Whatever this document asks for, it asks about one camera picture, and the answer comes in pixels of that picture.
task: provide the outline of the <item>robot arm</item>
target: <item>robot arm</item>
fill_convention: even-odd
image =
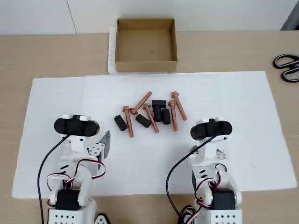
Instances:
[[[100,215],[94,221],[97,205],[89,194],[92,179],[105,173],[102,161],[109,152],[110,132],[107,131],[99,142],[87,147],[86,139],[96,135],[100,129],[88,117],[64,115],[55,122],[54,128],[63,136],[71,134],[71,150],[61,156],[64,165],[60,168],[60,173],[50,174],[47,179],[51,189],[48,223],[93,224],[99,220],[108,223],[106,215]]]
[[[242,195],[229,173],[228,156],[221,149],[231,132],[231,124],[221,119],[206,120],[191,129],[191,136],[200,143],[216,137],[188,158],[195,212],[185,217],[186,224],[242,224]]]

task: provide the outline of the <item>wooden table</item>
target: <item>wooden table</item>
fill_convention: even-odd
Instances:
[[[177,43],[177,72],[266,71],[298,179],[299,84],[283,82],[271,62],[299,53],[299,32],[178,32]],[[107,74],[107,51],[108,34],[0,36],[0,223],[40,223],[36,199],[11,197],[32,79]],[[180,208],[193,202],[192,195],[174,199]],[[244,193],[243,222],[298,223],[298,201],[298,189]],[[97,203],[115,224],[177,221],[165,195],[100,197]]]

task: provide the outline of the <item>copper bolt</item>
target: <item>copper bolt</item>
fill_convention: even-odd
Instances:
[[[143,98],[140,100],[140,102],[134,107],[130,109],[130,113],[132,115],[137,115],[139,108],[145,103],[145,101],[151,96],[152,92],[149,91]]]
[[[146,111],[146,113],[148,114],[148,117],[154,127],[154,130],[156,133],[159,133],[159,129],[157,127],[157,124],[155,123],[155,120],[153,118],[153,115],[151,114],[151,111],[150,111],[150,105],[149,104],[143,104],[143,109]]]
[[[130,134],[130,138],[134,137],[134,133],[133,133],[133,128],[132,128],[132,122],[131,122],[131,117],[130,117],[130,113],[129,113],[130,108],[128,106],[124,106],[122,111],[125,112],[126,115],[126,120],[127,120],[127,125],[129,128],[129,134]]]
[[[169,101],[168,106],[170,106],[171,109],[171,117],[172,117],[172,124],[173,124],[173,130],[175,132],[178,131],[178,123],[177,123],[177,116],[176,116],[176,102],[174,100]]]
[[[176,103],[178,105],[178,109],[179,109],[179,111],[180,111],[180,113],[181,113],[181,115],[183,117],[183,120],[187,120],[187,116],[185,114],[185,111],[184,111],[184,109],[182,107],[181,102],[178,99],[178,95],[179,94],[176,91],[174,91],[174,92],[171,93],[171,98],[174,98],[174,100],[176,101]]]

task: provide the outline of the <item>black scissors handle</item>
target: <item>black scissors handle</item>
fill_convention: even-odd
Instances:
[[[278,61],[282,58],[291,59],[290,62],[286,62],[284,64],[279,64]],[[284,69],[289,68],[289,70],[284,71],[281,74],[281,78],[289,83],[297,83],[299,82],[299,78],[297,79],[290,79],[288,78],[288,75],[298,72],[299,71],[299,56],[293,55],[293,54],[283,54],[277,56],[273,61],[273,67],[276,69]]]

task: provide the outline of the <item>cardboard box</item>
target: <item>cardboard box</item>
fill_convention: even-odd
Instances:
[[[118,19],[118,72],[172,72],[177,63],[174,19]]]

